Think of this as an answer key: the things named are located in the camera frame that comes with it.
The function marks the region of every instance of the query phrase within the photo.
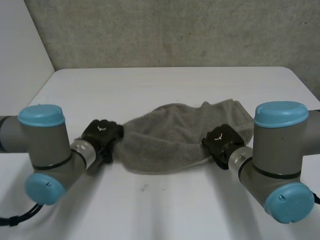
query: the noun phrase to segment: white table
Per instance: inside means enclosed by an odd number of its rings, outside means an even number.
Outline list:
[[[200,106],[239,100],[254,116],[258,104],[319,101],[283,67],[64,69],[32,101],[62,107],[70,141],[93,119],[123,124],[169,103]],[[320,156],[305,157],[302,181],[320,194]],[[0,155],[0,217],[33,205],[23,184],[32,167],[26,154]],[[320,208],[301,222],[280,224],[266,214],[229,171],[215,164],[169,175],[137,175],[120,164],[82,176],[55,206],[1,240],[317,240]]]

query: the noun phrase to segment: gray towel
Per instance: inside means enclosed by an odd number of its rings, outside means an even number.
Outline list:
[[[130,172],[150,175],[206,164],[209,154],[201,141],[222,124],[230,125],[246,143],[253,136],[253,119],[238,101],[163,105],[123,125],[124,138],[114,146],[113,158]]]

